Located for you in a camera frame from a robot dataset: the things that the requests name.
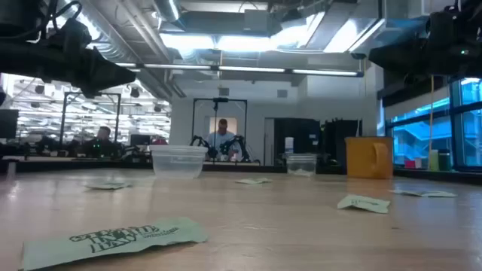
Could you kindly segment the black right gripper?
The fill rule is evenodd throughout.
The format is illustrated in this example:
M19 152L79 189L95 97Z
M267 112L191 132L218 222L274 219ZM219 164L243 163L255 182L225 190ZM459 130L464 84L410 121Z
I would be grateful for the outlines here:
M368 60L391 72L482 78L482 41L414 38L372 48Z

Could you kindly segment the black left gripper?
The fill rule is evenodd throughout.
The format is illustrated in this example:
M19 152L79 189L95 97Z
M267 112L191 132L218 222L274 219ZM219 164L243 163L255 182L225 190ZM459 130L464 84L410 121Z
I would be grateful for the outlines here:
M112 87L129 84L136 73L105 59L96 49L87 49L82 41L0 40L0 72L40 78L43 81L65 81L88 99Z

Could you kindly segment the linear ceiling light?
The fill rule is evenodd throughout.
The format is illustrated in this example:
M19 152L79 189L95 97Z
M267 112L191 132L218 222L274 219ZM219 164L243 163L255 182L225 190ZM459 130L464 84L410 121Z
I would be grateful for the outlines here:
M184 65L184 64L144 64L146 69L175 69L175 70L211 70L210 65Z
M338 71L338 70L315 70L315 69L292 69L291 72L297 75L313 76L335 76L335 77L358 77L358 72Z
M261 73L285 73L285 69L281 68L265 68L265 67L245 67L245 66L229 66L220 65L218 67L219 71L222 72L261 72Z

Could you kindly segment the person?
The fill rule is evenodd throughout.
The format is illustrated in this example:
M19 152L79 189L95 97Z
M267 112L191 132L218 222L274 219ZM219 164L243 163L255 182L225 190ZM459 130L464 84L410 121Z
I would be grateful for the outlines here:
M119 157L118 145L110 141L110 134L109 127L101 126L96 137L83 144L82 153L90 158L110 157L114 159Z
M218 129L215 132L211 132L207 136L207 141L214 145L216 150L218 151L218 157L222 155L220 146L225 143L228 139L231 139L235 136L234 133L230 132L228 129L228 122L226 119L222 118L218 121ZM230 154L227 156L229 160L232 160L236 154Z

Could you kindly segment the large clear plastic bin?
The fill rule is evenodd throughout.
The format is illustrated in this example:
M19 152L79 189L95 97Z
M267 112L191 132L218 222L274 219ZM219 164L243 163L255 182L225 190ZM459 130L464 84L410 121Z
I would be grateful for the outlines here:
M203 168L208 149L189 145L150 145L157 179L194 179Z

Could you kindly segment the black computer monitor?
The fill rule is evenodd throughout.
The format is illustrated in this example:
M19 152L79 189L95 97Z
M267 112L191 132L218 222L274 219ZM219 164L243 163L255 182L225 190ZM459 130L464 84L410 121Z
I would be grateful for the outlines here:
M19 111L0 109L0 139L14 139L17 134Z

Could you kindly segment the black cabinet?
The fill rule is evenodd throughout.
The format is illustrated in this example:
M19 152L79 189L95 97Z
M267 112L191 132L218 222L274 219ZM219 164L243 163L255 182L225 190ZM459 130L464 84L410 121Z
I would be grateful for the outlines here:
M293 138L295 154L319 152L320 122L303 118L276 118L274 120L274 166L285 165L285 139Z

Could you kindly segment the small clear plastic bin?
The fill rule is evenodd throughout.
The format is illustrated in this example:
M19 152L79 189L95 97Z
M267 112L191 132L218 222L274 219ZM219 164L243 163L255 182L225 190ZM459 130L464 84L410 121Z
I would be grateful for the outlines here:
M286 156L288 174L296 169L304 169L316 173L317 156L315 154L288 154Z

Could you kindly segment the grey ceiling box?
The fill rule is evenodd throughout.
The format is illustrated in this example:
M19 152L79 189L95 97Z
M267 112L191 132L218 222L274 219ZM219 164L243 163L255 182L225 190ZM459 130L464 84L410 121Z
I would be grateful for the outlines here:
M244 27L246 32L266 32L270 14L262 10L244 10Z

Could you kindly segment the black metal rig frame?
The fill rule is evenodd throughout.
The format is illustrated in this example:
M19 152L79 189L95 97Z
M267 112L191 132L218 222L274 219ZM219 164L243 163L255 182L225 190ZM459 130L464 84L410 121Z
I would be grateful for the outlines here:
M64 139L64 130L65 130L65 121L66 121L66 109L68 106L68 101L69 101L69 96L74 95L75 98L79 97L82 95L81 92L73 92L73 91L67 91L64 92L64 98L63 98L63 109L61 111L61 125L60 125L60 131L59 131L59 145L63 145L63 139ZM115 128L114 128L114 142L117 142L117 137L118 137L118 127L119 127L119 120L120 120L120 112L121 112L121 94L119 93L101 93L101 96L116 96L117 97L117 102L114 102L114 104L117 106L116 109L116 118L115 118Z
M211 132L218 129L218 121L222 118L228 122L228 130L246 139L248 102L244 99L218 98L195 98L192 103L191 138L201 136L207 140ZM229 160L227 155L221 155L210 160L206 153L205 160L211 163L231 162L236 163L237 155Z

